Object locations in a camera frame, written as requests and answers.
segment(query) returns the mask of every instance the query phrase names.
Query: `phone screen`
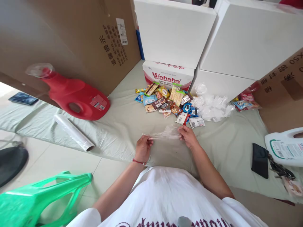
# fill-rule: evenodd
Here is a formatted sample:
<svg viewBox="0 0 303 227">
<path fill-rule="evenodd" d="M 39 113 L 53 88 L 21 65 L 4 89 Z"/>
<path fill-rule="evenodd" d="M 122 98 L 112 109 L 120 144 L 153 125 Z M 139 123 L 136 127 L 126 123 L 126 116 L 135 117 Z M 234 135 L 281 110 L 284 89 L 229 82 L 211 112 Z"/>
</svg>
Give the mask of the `phone screen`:
<svg viewBox="0 0 303 227">
<path fill-rule="evenodd" d="M 36 103 L 39 99 L 36 99 L 28 94 L 25 94 L 23 92 L 18 92 L 13 97 L 9 98 L 11 102 L 17 102 L 25 105 L 33 105 Z"/>
</svg>

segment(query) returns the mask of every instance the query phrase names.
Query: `wahaha box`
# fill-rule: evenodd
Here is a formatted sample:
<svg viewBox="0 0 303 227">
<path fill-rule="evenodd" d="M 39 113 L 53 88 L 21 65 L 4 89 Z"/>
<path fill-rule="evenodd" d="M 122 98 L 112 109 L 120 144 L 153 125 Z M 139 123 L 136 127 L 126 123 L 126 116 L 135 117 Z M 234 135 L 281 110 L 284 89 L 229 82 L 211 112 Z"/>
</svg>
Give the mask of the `wahaha box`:
<svg viewBox="0 0 303 227">
<path fill-rule="evenodd" d="M 172 88 L 172 84 L 181 84 L 181 89 L 188 91 L 193 81 L 194 69 L 175 66 L 146 60 L 143 63 L 143 71 L 147 85 L 154 81 L 165 85 L 167 89 Z"/>
</svg>

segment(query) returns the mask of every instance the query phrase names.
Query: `white detergent bottle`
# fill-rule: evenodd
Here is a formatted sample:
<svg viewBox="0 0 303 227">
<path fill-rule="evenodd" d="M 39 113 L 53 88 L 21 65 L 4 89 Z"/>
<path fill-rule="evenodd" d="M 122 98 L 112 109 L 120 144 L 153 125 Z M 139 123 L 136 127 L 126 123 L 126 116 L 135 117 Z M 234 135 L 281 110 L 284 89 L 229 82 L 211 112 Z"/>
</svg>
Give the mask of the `white detergent bottle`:
<svg viewBox="0 0 303 227">
<path fill-rule="evenodd" d="M 302 128 L 265 136 L 265 144 L 274 161 L 281 165 L 303 167 L 303 138 L 294 138 Z"/>
</svg>

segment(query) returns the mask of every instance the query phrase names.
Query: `green plastic stool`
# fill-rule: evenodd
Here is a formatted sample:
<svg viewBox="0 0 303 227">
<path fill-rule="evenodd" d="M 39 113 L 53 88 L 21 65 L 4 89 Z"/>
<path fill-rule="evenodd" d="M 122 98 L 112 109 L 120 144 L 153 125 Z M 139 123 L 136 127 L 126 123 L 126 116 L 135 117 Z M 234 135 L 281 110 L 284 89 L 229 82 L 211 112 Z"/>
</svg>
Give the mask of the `green plastic stool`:
<svg viewBox="0 0 303 227">
<path fill-rule="evenodd" d="M 56 180 L 57 184 L 43 187 Z M 92 174 L 62 172 L 54 177 L 5 192 L 0 195 L 0 226 L 34 227 L 43 210 L 52 202 L 73 193 L 61 217 L 43 227 L 59 227 L 68 224 L 77 215 L 71 212 L 81 189 L 92 181 Z"/>
</svg>

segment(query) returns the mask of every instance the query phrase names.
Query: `white shirt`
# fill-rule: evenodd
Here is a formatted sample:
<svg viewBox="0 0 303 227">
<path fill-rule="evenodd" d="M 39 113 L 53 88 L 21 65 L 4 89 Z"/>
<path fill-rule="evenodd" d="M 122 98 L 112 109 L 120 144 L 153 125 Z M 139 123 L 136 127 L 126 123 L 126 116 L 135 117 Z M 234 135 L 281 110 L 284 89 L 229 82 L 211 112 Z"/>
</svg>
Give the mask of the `white shirt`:
<svg viewBox="0 0 303 227">
<path fill-rule="evenodd" d="M 181 216 L 189 219 L 188 227 L 267 226 L 238 201 L 219 199 L 187 171 L 150 167 L 139 175 L 120 208 L 102 223 L 99 212 L 89 208 L 67 227 L 177 227 Z"/>
</svg>

